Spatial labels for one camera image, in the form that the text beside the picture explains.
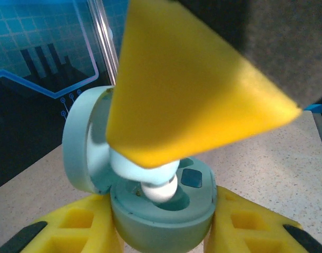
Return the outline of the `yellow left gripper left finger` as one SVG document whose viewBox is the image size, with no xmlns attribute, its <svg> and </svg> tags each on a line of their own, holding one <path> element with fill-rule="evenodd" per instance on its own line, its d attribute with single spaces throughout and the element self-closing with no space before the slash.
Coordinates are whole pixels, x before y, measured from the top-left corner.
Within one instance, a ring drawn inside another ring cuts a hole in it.
<svg viewBox="0 0 322 253">
<path fill-rule="evenodd" d="M 111 198 L 90 195 L 58 208 L 22 228 L 0 252 L 123 252 Z"/>
</svg>

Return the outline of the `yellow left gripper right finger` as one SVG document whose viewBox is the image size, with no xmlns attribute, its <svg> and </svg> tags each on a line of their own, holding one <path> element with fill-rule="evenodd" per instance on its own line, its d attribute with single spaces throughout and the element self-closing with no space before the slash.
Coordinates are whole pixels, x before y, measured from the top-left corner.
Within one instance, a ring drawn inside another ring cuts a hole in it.
<svg viewBox="0 0 322 253">
<path fill-rule="evenodd" d="M 205 252 L 322 252 L 322 244 L 283 215 L 218 186 Z"/>
</svg>

